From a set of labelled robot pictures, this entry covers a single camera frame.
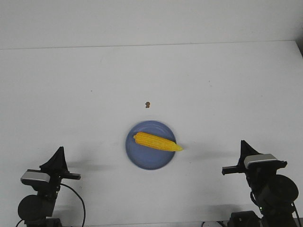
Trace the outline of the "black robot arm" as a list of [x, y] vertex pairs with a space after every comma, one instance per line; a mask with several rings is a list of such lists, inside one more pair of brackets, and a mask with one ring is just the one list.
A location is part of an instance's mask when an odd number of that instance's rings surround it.
[[53, 211], [61, 186], [70, 189], [80, 199], [83, 207], [82, 226], [86, 220], [84, 200], [70, 186], [63, 184], [63, 179], [80, 180], [80, 174], [70, 173], [67, 167], [64, 147], [59, 147], [55, 154], [39, 170], [28, 169], [21, 176], [24, 185], [31, 186], [36, 195], [24, 197], [18, 205], [18, 216], [27, 227], [61, 227], [59, 218], [53, 218]]
[[222, 174], [245, 174], [251, 201], [258, 207], [261, 217], [252, 210], [233, 212], [229, 227], [297, 227], [301, 226], [295, 200], [299, 196], [296, 184], [277, 171], [287, 166], [272, 154], [257, 152], [245, 140], [241, 141], [237, 165], [222, 168]]

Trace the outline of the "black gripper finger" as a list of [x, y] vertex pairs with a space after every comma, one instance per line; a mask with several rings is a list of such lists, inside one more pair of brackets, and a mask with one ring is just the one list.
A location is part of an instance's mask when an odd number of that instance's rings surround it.
[[40, 166], [40, 169], [44, 172], [68, 173], [64, 147], [59, 147], [55, 154]]
[[245, 140], [241, 140], [240, 158], [237, 163], [238, 167], [244, 167], [244, 159], [247, 156], [260, 155], [253, 147], [251, 147]]

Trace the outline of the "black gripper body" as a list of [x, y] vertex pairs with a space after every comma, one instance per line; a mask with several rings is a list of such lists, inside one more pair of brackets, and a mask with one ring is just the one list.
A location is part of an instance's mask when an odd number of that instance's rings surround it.
[[270, 178], [276, 175], [280, 168], [285, 168], [287, 161], [267, 161], [252, 163], [246, 168], [244, 165], [226, 166], [222, 168], [222, 174], [244, 173], [249, 187], [263, 187]]
[[[41, 170], [31, 170], [28, 169], [27, 171], [33, 171], [33, 172], [42, 172]], [[50, 182], [48, 184], [39, 184], [32, 186], [33, 189], [52, 189], [57, 188], [62, 179], [71, 179], [71, 180], [80, 180], [81, 175], [80, 174], [74, 174], [74, 173], [46, 173], [50, 176]]]

